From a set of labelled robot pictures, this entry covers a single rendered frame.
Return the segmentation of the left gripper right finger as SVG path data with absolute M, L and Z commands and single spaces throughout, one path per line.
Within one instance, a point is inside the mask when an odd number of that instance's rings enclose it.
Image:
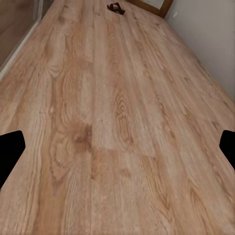
M 219 147 L 235 170 L 235 132 L 224 130 Z

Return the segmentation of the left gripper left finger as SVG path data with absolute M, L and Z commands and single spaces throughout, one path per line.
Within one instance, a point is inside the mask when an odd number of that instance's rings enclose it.
M 21 130 L 0 136 L 0 189 L 25 150 Z

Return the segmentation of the sandal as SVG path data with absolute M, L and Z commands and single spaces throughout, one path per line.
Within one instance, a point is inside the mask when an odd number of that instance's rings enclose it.
M 110 5 L 107 5 L 107 8 L 110 11 L 115 11 L 115 12 L 119 12 L 121 15 L 123 15 L 125 13 L 125 9 L 122 9 L 120 4 L 118 2 L 116 3 L 111 3 Z

